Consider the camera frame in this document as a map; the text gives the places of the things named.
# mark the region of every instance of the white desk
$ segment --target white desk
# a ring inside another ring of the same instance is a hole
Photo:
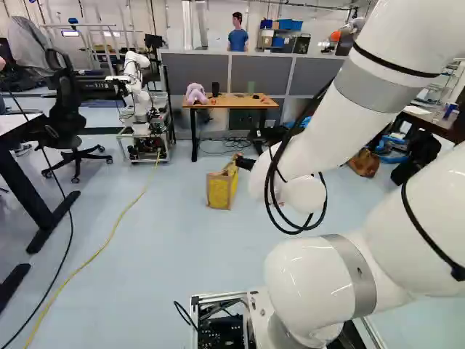
[[[29,121],[38,118],[42,113],[26,114]],[[0,136],[25,124],[26,118],[23,114],[0,114]]]
[[[30,113],[26,115],[29,121],[31,121],[43,116],[43,113]],[[4,178],[11,192],[14,193],[17,200],[24,206],[26,212],[39,227],[39,230],[26,249],[28,254],[34,254],[42,248],[45,241],[52,234],[52,231],[81,193],[78,191],[71,192],[58,205],[56,210],[53,212],[50,211],[33,184],[15,161],[13,155],[9,152],[9,144],[11,142],[20,142],[23,140],[23,130],[21,129],[27,129],[28,125],[25,125],[27,123],[28,121],[23,114],[0,115],[0,176]],[[19,129],[17,135],[14,132],[16,129]],[[31,265],[28,263],[19,264],[6,279],[0,281],[0,313],[13,297],[13,294],[30,268]]]

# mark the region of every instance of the blue box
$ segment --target blue box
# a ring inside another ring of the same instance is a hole
[[[293,31],[301,31],[302,30],[302,24],[304,24],[303,20],[293,20],[292,21],[292,30]]]
[[[284,38],[280,38],[279,36],[273,37],[272,46],[273,47],[283,47],[284,46]]]
[[[292,20],[278,20],[279,22],[279,29],[292,29]]]
[[[262,20],[260,22],[260,29],[271,29],[273,26],[273,20]]]

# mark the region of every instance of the floor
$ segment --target floor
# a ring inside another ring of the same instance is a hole
[[[72,168],[57,171],[65,192],[79,189],[73,206],[73,244],[59,281],[104,244],[124,207],[150,178],[150,165],[122,161],[114,136],[86,136],[83,146],[104,145],[114,164],[88,161],[81,183],[70,183]],[[205,151],[221,151],[206,141]],[[261,204],[247,194],[248,172],[240,181],[231,211],[206,206],[206,173],[221,169],[228,155],[200,153],[190,162],[190,141],[179,141],[170,164],[155,171],[149,191],[125,216],[109,247],[64,289],[44,319],[31,348],[188,348],[189,329],[172,305],[187,305],[190,295],[242,291],[263,284],[262,266],[279,233]],[[52,162],[58,152],[47,150]],[[251,149],[245,153],[252,154]],[[40,153],[18,159],[50,207],[60,201],[53,180],[40,175]],[[305,235],[343,233],[363,224],[370,209],[396,187],[392,165],[382,164],[374,179],[348,167],[325,173],[328,213],[323,224]],[[289,214],[303,221],[294,212]],[[0,317],[0,345],[39,301],[58,266],[70,234],[61,222],[44,248],[29,257],[24,248],[35,231],[16,198],[0,198],[0,279],[18,262],[33,269]],[[463,300],[427,300],[372,316],[387,348],[459,348],[465,340]],[[10,346],[22,348],[31,325]]]

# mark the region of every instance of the blue shirt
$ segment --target blue shirt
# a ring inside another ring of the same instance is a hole
[[[231,51],[244,52],[246,48],[246,41],[248,40],[248,34],[243,29],[235,29],[230,33],[227,39],[230,41]]]

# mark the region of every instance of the desk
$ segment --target desk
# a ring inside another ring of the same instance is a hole
[[[457,119],[457,114],[452,113],[448,119],[443,119],[444,110],[439,105],[432,105],[426,107],[425,110],[430,111],[428,114],[419,114],[410,111],[408,107],[397,116],[392,130],[397,131],[404,121],[412,124],[411,129],[408,131],[406,138],[410,138],[420,128],[430,131],[435,135],[438,135],[446,140],[449,140],[455,144],[459,144],[465,140],[465,129],[460,127],[455,128],[453,123]]]
[[[259,95],[259,99],[254,99],[252,96],[243,95],[244,97],[239,97],[238,95],[243,94],[223,94],[215,98],[216,104],[211,103],[211,99],[207,104],[194,104],[188,105],[184,100],[182,107],[190,109],[190,131],[192,134],[192,162],[197,161],[197,150],[198,150],[198,138],[196,131],[195,123],[195,111],[197,109],[213,109],[213,108],[229,108],[229,109],[258,109],[260,113],[260,122],[259,128],[264,129],[264,123],[267,115],[267,109],[270,108],[279,108],[279,105],[269,98],[268,96],[262,93],[256,93]]]
[[[40,251],[52,231],[56,228],[74,201],[81,195],[79,191],[70,193],[53,212],[45,204],[36,189],[21,170],[13,155],[9,152],[11,142],[28,139],[28,130],[32,126],[42,127],[47,117],[42,113],[28,114],[26,121],[23,114],[0,115],[0,175],[7,182],[10,190],[23,205],[25,210],[39,227],[36,235],[29,243],[26,252],[34,254]],[[31,266],[20,264],[0,284],[0,313],[19,287],[22,279]]]

